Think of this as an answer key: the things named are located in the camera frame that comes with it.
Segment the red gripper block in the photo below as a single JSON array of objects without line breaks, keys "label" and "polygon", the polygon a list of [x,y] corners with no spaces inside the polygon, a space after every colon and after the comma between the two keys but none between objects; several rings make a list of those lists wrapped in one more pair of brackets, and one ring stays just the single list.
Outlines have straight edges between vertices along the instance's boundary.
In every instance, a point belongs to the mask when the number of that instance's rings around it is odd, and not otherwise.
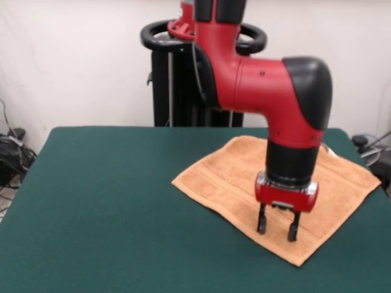
[{"label": "red gripper block", "polygon": [[288,231],[288,241],[296,242],[301,212],[313,210],[318,192],[319,184],[317,182],[311,182],[303,189],[284,189],[270,185],[267,181],[258,180],[255,183],[255,197],[261,204],[258,215],[258,233],[266,233],[266,205],[279,206],[295,211]]}]

